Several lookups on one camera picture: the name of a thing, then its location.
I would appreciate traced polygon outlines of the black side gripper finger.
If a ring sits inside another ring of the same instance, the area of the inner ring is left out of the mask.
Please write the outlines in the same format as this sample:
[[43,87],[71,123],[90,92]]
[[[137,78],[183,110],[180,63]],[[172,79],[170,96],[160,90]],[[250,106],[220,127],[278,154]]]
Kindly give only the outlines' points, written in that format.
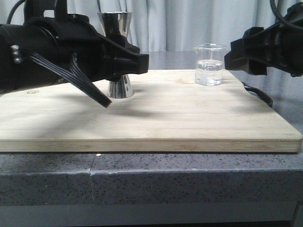
[[104,79],[118,81],[126,74],[148,72],[149,55],[140,53],[140,48],[130,44],[121,34],[109,34],[104,49]]

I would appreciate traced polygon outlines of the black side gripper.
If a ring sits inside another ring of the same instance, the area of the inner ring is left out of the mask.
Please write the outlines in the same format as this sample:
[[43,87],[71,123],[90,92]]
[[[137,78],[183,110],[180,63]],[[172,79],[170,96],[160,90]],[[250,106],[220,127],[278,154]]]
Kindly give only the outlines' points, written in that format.
[[86,93],[104,79],[109,41],[84,15],[32,17],[0,27],[0,91],[3,94],[71,83]]
[[[274,2],[270,7],[276,23],[268,28],[267,65],[288,72],[292,77],[303,75],[303,4],[296,3],[282,16]],[[251,75],[267,75],[262,62],[263,27],[252,27],[242,38],[230,43],[231,50],[224,57],[227,70],[241,70]]]

